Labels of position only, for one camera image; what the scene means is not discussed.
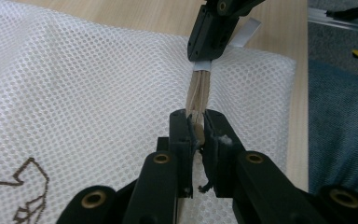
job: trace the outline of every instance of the brown line drawing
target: brown line drawing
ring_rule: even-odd
[[[36,212],[38,212],[38,215],[36,219],[34,220],[34,223],[37,223],[39,218],[41,217],[43,211],[46,208],[46,197],[48,193],[48,182],[49,178],[46,172],[42,169],[42,167],[37,163],[34,158],[29,158],[13,175],[13,178],[16,182],[6,182],[6,181],[0,181],[0,185],[2,186],[11,186],[11,187],[20,187],[24,184],[22,180],[20,180],[20,174],[30,165],[34,165],[37,170],[40,172],[40,174],[46,179],[45,183],[45,189],[43,191],[42,195],[39,195],[37,198],[27,202],[25,204],[25,208],[20,207],[17,209],[16,214],[13,217],[13,221],[16,221],[16,223],[27,223],[31,224],[31,217]],[[37,207],[34,209],[31,208],[31,205],[36,204]]]

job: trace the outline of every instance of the denim fabric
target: denim fabric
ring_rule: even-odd
[[[310,61],[310,192],[358,192],[358,76]]]

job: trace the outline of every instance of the white cloth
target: white cloth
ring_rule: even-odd
[[[185,108],[186,43],[0,1],[0,223],[55,223],[82,189],[137,178]],[[294,71],[283,56],[232,47],[212,64],[208,108],[282,170]],[[195,186],[206,184],[199,155],[194,169]],[[194,196],[182,223],[235,223],[231,200]]]

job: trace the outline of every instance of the wooden table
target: wooden table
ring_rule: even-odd
[[[88,21],[136,30],[189,36],[202,0],[17,0]],[[297,62],[292,94],[287,176],[308,189],[308,25],[307,1],[266,0],[251,17],[262,21],[246,46],[288,56]],[[240,20],[244,24],[247,18]]]

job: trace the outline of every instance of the textured white fabric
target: textured white fabric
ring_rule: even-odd
[[[55,223],[82,189],[137,178],[169,114],[185,107],[186,41],[0,1],[0,223]],[[232,47],[212,64],[208,107],[283,170],[294,68]],[[204,185],[200,155],[194,163],[194,184]],[[231,200],[194,196],[182,223],[236,222]]]

